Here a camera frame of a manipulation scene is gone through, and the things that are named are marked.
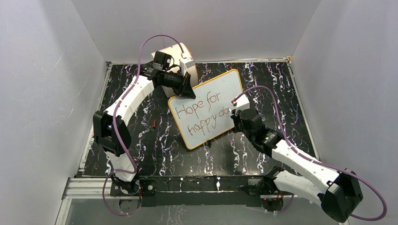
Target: table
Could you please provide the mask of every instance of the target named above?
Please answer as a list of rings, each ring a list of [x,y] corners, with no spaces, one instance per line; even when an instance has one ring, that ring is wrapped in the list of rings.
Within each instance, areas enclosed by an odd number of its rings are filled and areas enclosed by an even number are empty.
[[[289,64],[286,61],[197,63],[199,82],[231,69],[239,71],[244,89],[264,85],[274,92],[288,138],[300,149],[315,156]],[[117,100],[136,71],[137,65],[112,65],[101,110]],[[249,92],[248,97],[251,105],[262,114],[266,126],[276,129],[270,94],[254,90]],[[129,151],[136,161],[140,176],[253,176],[267,174],[274,166],[285,167],[256,151],[242,133],[234,134],[231,131],[212,139],[210,147],[203,144],[188,150],[167,101],[163,90],[156,88],[142,102],[128,124],[132,137]],[[152,128],[154,120],[157,121],[155,129]],[[92,138],[82,176],[104,177],[110,171],[111,164],[106,154],[93,143]]]

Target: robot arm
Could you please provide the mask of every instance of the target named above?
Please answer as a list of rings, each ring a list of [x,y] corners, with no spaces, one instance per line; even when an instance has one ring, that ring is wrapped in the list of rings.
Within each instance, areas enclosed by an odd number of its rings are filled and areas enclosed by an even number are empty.
[[[314,164],[317,159],[298,148],[298,153],[294,152],[282,134],[265,127],[261,115],[250,109],[249,100],[245,95],[239,98],[234,106],[236,108],[230,110],[230,115],[234,121],[235,132],[243,132],[256,150],[288,165],[302,175],[296,176],[283,168],[274,167],[251,191],[266,190],[272,194],[279,190],[294,193],[320,205],[334,220],[345,222],[363,199],[358,180]],[[312,161],[302,158],[299,153]]]
[[[187,68],[194,66],[194,61],[190,58],[190,55],[185,54],[183,57],[185,58],[180,60],[180,67],[182,65],[184,70],[181,69],[174,73],[169,72],[170,69],[175,67],[174,65],[169,66],[172,56],[163,52],[156,52],[153,61],[141,65],[141,74],[137,83],[131,83],[121,95],[124,96],[127,90],[134,85],[134,88],[122,100],[115,115],[117,129],[127,149],[131,144],[131,136],[126,125],[141,102],[157,86],[170,87],[177,96],[182,98],[196,98],[191,87],[191,75],[186,72]],[[135,172],[133,164],[117,139],[112,123],[113,113],[118,103],[119,100],[103,112],[97,111],[94,114],[94,141],[103,147],[114,169]],[[119,182],[128,187],[135,173],[116,172],[115,176],[119,179]]]

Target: whiteboard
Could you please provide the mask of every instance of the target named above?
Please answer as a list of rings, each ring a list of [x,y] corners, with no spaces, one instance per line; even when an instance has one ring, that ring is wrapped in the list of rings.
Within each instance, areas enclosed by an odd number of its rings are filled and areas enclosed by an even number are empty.
[[[188,149],[234,127],[228,109],[242,93],[239,72],[232,69],[193,88],[196,99],[172,97],[168,106]]]

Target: white wall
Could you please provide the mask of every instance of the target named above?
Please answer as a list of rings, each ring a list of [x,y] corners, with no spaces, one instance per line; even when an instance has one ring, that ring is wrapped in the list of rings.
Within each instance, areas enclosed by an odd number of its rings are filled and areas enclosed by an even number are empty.
[[[375,224],[398,218],[397,12],[394,0],[323,0],[292,57],[321,160],[353,169],[387,200],[389,212]],[[380,201],[361,187],[354,213],[378,216]]]
[[[320,0],[72,0],[106,61],[137,62],[148,37],[184,42],[196,61],[291,56]],[[173,45],[160,37],[151,52]]]
[[[70,0],[0,5],[0,224],[54,224],[106,64]]]

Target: marble tabletop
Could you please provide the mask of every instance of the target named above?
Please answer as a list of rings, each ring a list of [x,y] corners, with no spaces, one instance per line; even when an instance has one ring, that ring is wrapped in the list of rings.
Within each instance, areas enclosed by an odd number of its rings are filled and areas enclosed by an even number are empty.
[[[199,83],[237,69],[244,89],[255,85],[269,87],[276,97],[282,124],[290,141],[315,156],[287,62],[197,63],[196,66]],[[112,66],[101,110],[117,100],[136,71],[137,65]],[[276,129],[270,94],[254,90],[249,92],[248,97],[251,105],[262,114],[266,126]],[[156,128],[152,127],[154,120],[157,121]],[[284,166],[255,150],[242,133],[231,131],[212,139],[211,146],[203,144],[188,150],[168,108],[168,98],[160,87],[133,114],[128,130],[132,138],[129,151],[141,176],[250,176],[266,174],[274,166]],[[110,161],[92,138],[83,176],[104,177],[110,170]]]

